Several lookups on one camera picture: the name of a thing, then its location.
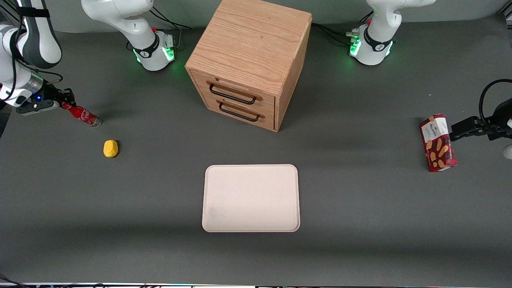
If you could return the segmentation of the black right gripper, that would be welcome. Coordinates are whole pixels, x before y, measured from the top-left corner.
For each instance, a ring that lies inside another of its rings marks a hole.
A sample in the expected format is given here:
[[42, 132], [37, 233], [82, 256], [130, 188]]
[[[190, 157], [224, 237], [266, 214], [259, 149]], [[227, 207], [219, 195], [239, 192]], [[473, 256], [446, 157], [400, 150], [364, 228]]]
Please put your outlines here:
[[62, 106], [63, 102], [71, 106], [76, 106], [72, 89], [59, 90], [55, 86], [42, 86], [40, 96], [42, 96], [42, 100], [51, 100], [58, 106]]

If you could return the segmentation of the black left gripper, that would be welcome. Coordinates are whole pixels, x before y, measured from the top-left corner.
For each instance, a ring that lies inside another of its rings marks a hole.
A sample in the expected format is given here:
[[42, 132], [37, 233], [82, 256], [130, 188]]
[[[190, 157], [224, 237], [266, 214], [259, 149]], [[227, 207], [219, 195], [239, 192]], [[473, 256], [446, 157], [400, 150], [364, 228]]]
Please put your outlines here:
[[483, 100], [479, 100], [478, 111], [480, 117], [471, 116], [451, 126], [450, 140], [452, 142], [473, 136], [475, 133], [477, 136], [486, 135], [490, 141], [499, 138], [512, 138], [512, 100], [505, 100], [499, 104], [490, 117], [484, 117]]

